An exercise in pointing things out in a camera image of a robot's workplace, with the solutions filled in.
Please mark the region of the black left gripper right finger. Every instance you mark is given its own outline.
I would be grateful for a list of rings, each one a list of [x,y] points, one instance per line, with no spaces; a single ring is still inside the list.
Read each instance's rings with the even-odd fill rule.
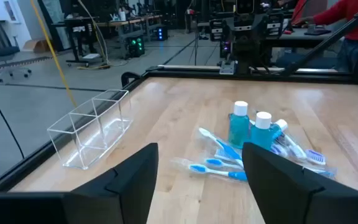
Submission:
[[[251,142],[242,161],[266,224],[358,224],[358,190]]]

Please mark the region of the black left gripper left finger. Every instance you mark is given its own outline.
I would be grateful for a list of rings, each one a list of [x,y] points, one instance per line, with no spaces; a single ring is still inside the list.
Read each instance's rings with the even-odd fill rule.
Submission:
[[[66,224],[146,224],[158,171],[150,143],[65,197]]]

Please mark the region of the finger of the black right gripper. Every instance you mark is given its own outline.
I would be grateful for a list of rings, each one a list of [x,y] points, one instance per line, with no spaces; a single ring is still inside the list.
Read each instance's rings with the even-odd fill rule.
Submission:
[[[281,12],[263,14],[261,21],[261,39],[278,39],[283,32],[284,15]]]
[[[229,28],[225,19],[213,19],[209,22],[210,40],[224,42],[229,35]]]

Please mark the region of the blue white toothbrush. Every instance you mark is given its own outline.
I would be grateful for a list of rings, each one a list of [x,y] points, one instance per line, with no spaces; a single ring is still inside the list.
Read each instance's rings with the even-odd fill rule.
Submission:
[[[213,135],[211,132],[204,128],[199,128],[199,132],[203,136],[214,140],[231,159],[234,159],[240,166],[244,166],[242,162],[242,157],[238,155],[238,153],[230,145],[225,143],[223,140],[217,138],[215,135]]]
[[[231,158],[228,154],[226,154],[223,149],[217,149],[214,154],[214,157],[225,162],[231,162],[241,167],[244,166],[242,162],[238,163],[235,159]]]
[[[221,175],[224,177],[229,177],[232,179],[236,179],[236,180],[240,180],[240,181],[248,181],[248,178],[246,176],[245,172],[235,172],[235,171],[221,171],[221,170],[214,170],[214,169],[209,169],[204,165],[201,164],[190,164],[188,166],[189,170],[199,173],[199,174],[216,174],[216,175]]]
[[[204,161],[205,161],[205,163],[207,165],[212,166],[212,167],[230,168],[230,169],[235,169],[235,170],[242,170],[243,169],[242,166],[239,166],[239,165],[236,165],[236,164],[228,164],[228,163],[223,162],[220,159],[206,158]]]

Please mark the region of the dark office desk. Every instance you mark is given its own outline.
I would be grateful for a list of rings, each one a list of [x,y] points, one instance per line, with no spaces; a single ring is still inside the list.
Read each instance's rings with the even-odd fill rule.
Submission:
[[[314,48],[333,34],[305,35],[306,31],[305,28],[296,28],[292,34],[282,34],[279,38],[267,37],[264,44],[271,47]]]

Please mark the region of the computer tower blue lights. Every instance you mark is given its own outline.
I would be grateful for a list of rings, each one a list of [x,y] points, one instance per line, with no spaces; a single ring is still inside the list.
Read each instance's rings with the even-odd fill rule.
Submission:
[[[156,28],[155,35],[158,41],[164,41],[169,38],[167,26],[159,26]]]

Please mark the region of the person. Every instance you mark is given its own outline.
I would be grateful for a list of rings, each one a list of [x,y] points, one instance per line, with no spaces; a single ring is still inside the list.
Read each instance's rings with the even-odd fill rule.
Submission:
[[[339,0],[329,9],[317,15],[302,17],[293,25],[330,25],[342,19],[349,22],[358,13],[358,0]],[[358,61],[358,26],[344,36],[334,69],[338,72],[352,72]]]

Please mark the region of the computer tower green lights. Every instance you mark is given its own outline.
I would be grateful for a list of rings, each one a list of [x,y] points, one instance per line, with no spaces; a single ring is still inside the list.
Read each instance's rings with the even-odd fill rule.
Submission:
[[[127,38],[127,56],[130,58],[140,57],[145,54],[144,38],[140,35],[137,37]]]

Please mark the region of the long wooden workbench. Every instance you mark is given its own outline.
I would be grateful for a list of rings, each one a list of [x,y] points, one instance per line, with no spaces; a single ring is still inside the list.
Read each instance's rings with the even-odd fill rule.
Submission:
[[[162,26],[162,15],[141,16],[128,21],[97,22],[98,27],[116,28],[118,37],[126,39],[142,35],[146,42],[152,40],[151,32]]]

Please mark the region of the black rolling desk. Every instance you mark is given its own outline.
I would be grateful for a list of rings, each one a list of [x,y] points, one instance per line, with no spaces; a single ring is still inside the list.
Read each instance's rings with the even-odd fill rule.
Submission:
[[[103,70],[111,66],[106,62],[104,45],[98,35],[92,17],[75,17],[52,23],[57,28],[65,28],[74,59],[67,60],[71,67],[77,65],[80,70]]]

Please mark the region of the brown cardboard box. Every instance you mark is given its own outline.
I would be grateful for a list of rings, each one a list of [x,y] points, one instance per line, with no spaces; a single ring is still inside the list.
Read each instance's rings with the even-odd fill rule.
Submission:
[[[28,40],[24,44],[22,51],[40,54],[40,53],[44,53],[44,52],[49,52],[50,48],[49,48],[48,43],[45,39]]]

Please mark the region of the framed wall poster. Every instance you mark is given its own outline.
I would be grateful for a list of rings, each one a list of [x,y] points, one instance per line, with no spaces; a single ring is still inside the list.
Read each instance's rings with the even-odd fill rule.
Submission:
[[[13,24],[20,24],[20,19],[16,11],[16,7],[13,0],[3,0],[4,7],[9,16],[9,21]]]

